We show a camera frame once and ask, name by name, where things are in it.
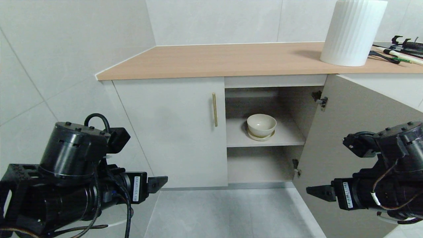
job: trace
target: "gray tile floor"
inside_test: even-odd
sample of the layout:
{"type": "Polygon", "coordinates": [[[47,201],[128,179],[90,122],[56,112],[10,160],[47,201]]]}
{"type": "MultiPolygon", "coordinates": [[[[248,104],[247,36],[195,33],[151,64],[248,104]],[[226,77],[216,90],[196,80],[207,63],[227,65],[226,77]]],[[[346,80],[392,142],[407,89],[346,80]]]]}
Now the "gray tile floor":
{"type": "Polygon", "coordinates": [[[145,238],[325,238],[295,188],[161,191],[145,238]]]}

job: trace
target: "wooden countertop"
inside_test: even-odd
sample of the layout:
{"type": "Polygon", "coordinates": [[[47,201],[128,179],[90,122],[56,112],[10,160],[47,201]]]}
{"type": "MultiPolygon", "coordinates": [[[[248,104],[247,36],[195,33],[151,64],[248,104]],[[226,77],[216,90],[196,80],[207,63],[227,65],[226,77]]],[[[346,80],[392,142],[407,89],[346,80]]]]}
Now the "wooden countertop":
{"type": "Polygon", "coordinates": [[[369,57],[346,67],[319,60],[323,42],[158,46],[97,75],[98,80],[309,75],[342,73],[423,73],[423,66],[399,65],[369,57]]]}

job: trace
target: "barcode label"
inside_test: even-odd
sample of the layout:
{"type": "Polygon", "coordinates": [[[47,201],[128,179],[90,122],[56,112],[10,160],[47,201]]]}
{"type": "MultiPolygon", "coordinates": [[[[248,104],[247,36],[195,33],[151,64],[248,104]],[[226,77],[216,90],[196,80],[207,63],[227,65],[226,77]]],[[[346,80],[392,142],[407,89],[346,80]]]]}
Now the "barcode label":
{"type": "Polygon", "coordinates": [[[135,176],[134,177],[134,196],[132,197],[132,200],[134,202],[138,202],[138,200],[139,200],[139,195],[140,195],[140,180],[141,180],[141,177],[140,176],[135,176]]]}
{"type": "Polygon", "coordinates": [[[352,208],[352,199],[351,194],[349,193],[349,186],[347,182],[343,182],[344,185],[344,191],[345,191],[345,198],[346,198],[346,204],[348,205],[348,208],[352,208]]]}

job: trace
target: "cable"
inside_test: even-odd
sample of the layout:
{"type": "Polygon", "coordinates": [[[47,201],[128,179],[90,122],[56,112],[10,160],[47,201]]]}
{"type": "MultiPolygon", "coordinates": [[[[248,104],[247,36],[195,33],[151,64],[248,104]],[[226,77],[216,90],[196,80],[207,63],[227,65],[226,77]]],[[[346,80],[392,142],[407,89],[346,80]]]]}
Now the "cable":
{"type": "Polygon", "coordinates": [[[397,163],[398,163],[398,159],[395,161],[395,163],[384,173],[384,174],[382,174],[382,176],[380,176],[375,182],[374,182],[374,184],[373,184],[373,188],[372,188],[372,191],[371,191],[371,196],[372,196],[372,198],[373,198],[373,200],[374,200],[374,202],[376,203],[376,205],[378,205],[378,206],[380,206],[380,207],[382,207],[382,205],[380,204],[380,202],[379,202],[379,199],[377,198],[377,196],[376,196],[376,192],[374,191],[375,189],[376,189],[376,186],[377,186],[377,184],[379,183],[379,181],[381,181],[387,174],[389,174],[389,172],[391,172],[391,170],[393,170],[393,168],[395,168],[395,166],[397,165],[397,163]]]}
{"type": "Polygon", "coordinates": [[[395,163],[384,173],[384,174],[382,174],[382,176],[380,176],[377,180],[376,180],[376,182],[374,182],[374,184],[373,184],[373,189],[372,189],[372,193],[374,193],[374,190],[375,190],[375,188],[376,188],[376,186],[377,186],[377,184],[387,175],[387,174],[389,174],[389,172],[391,172],[391,170],[393,170],[394,168],[395,168],[395,166],[397,165],[397,163],[398,163],[398,159],[395,161],[395,163]]]}
{"type": "Polygon", "coordinates": [[[93,114],[88,115],[88,117],[85,118],[84,126],[88,126],[88,123],[90,122],[91,118],[93,118],[93,117],[99,117],[99,118],[101,118],[103,120],[104,127],[106,128],[106,132],[110,134],[110,125],[109,125],[109,122],[107,121],[106,117],[103,116],[103,115],[101,115],[100,113],[93,113],[93,114]]]}
{"type": "Polygon", "coordinates": [[[398,159],[396,159],[396,161],[395,161],[395,163],[384,173],[384,174],[382,174],[382,176],[380,176],[375,182],[374,182],[374,184],[373,184],[373,189],[372,189],[372,192],[371,192],[371,196],[373,197],[373,200],[375,201],[375,203],[378,205],[378,206],[380,206],[381,208],[383,208],[383,209],[385,209],[385,210],[398,210],[398,209],[401,209],[401,208],[403,208],[403,207],[405,207],[405,206],[407,206],[410,202],[412,202],[416,197],[418,197],[419,195],[421,195],[421,194],[423,194],[423,190],[421,190],[420,192],[418,192],[417,194],[415,194],[412,198],[410,198],[406,203],[404,203],[403,205],[400,205],[400,206],[398,206],[398,207],[385,207],[385,206],[383,206],[383,205],[381,205],[380,204],[380,202],[379,202],[379,199],[377,198],[377,196],[376,196],[376,193],[375,193],[375,189],[376,189],[376,186],[377,186],[377,184],[387,175],[387,174],[389,174],[389,172],[391,172],[394,168],[395,168],[395,166],[398,164],[398,159]]]}
{"type": "Polygon", "coordinates": [[[34,232],[32,232],[28,229],[25,229],[25,228],[21,228],[21,227],[1,226],[0,231],[14,231],[14,232],[20,232],[20,233],[24,233],[26,235],[30,235],[33,238],[42,238],[41,236],[35,234],[34,232]]]}
{"type": "MultiPolygon", "coordinates": [[[[122,199],[122,201],[126,204],[126,199],[120,195],[120,194],[116,194],[116,196],[118,196],[120,199],[122,199]]],[[[131,207],[131,218],[134,216],[134,209],[131,207]]]]}
{"type": "Polygon", "coordinates": [[[423,221],[423,219],[421,219],[421,218],[414,218],[414,219],[406,220],[406,221],[398,221],[398,224],[400,224],[400,225],[410,225],[410,224],[416,224],[419,221],[423,221]]]}
{"type": "Polygon", "coordinates": [[[129,196],[128,191],[126,190],[126,188],[121,184],[121,182],[119,182],[115,176],[112,174],[112,172],[110,171],[109,167],[107,166],[107,161],[106,159],[102,160],[103,165],[104,165],[104,169],[107,172],[107,175],[109,176],[109,178],[111,180],[113,180],[113,182],[116,183],[116,185],[118,185],[118,187],[120,188],[120,190],[122,190],[122,192],[125,194],[125,200],[126,200],[126,229],[125,229],[125,238],[129,238],[129,231],[131,229],[131,213],[132,213],[132,207],[131,207],[131,198],[129,196]]]}
{"type": "MultiPolygon", "coordinates": [[[[69,228],[69,229],[66,229],[66,230],[59,230],[59,231],[56,231],[56,232],[52,233],[48,237],[49,238],[54,238],[56,236],[63,235],[63,234],[68,233],[68,232],[77,231],[77,230],[84,230],[87,227],[88,226],[86,226],[86,227],[73,227],[73,228],[69,228]]],[[[90,228],[90,230],[92,230],[92,229],[103,229],[103,228],[106,228],[106,227],[109,227],[109,225],[107,225],[107,224],[106,225],[96,225],[96,226],[92,226],[90,228]]]]}
{"type": "Polygon", "coordinates": [[[85,233],[87,233],[93,227],[94,222],[96,222],[97,217],[100,214],[101,196],[100,196],[99,174],[97,173],[97,165],[96,165],[96,163],[93,161],[92,164],[93,164],[94,184],[96,186],[96,192],[97,192],[97,207],[96,207],[96,212],[94,213],[94,217],[93,217],[93,220],[91,221],[91,223],[88,226],[86,226],[83,231],[81,231],[77,235],[72,236],[71,238],[80,238],[83,235],[85,235],[85,233]]]}
{"type": "Polygon", "coordinates": [[[401,205],[401,206],[398,206],[398,207],[385,207],[385,206],[382,206],[382,205],[380,205],[380,207],[381,208],[383,208],[383,209],[386,209],[386,210],[398,210],[398,209],[401,209],[401,208],[403,208],[403,207],[405,207],[405,206],[407,206],[410,202],[412,202],[416,197],[418,197],[419,195],[421,195],[421,194],[423,194],[423,190],[421,190],[419,193],[417,193],[417,194],[415,194],[412,198],[410,198],[406,203],[404,203],[403,205],[401,205]]]}

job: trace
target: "white cabinet door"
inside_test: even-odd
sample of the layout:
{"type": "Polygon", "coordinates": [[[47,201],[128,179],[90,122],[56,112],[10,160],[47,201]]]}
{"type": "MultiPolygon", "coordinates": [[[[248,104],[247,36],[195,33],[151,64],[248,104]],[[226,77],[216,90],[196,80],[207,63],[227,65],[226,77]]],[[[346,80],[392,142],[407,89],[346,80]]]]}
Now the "white cabinet door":
{"type": "Polygon", "coordinates": [[[113,82],[154,175],[169,176],[165,188],[228,185],[223,77],[113,82]]]}
{"type": "Polygon", "coordinates": [[[306,193],[308,186],[329,185],[334,178],[351,177],[361,168],[371,168],[376,158],[359,158],[342,139],[359,131],[379,132],[409,121],[421,121],[423,113],[392,98],[330,75],[324,86],[325,111],[318,107],[298,168],[294,185],[327,238],[382,238],[395,225],[380,221],[376,211],[341,210],[338,202],[326,202],[306,193]]]}

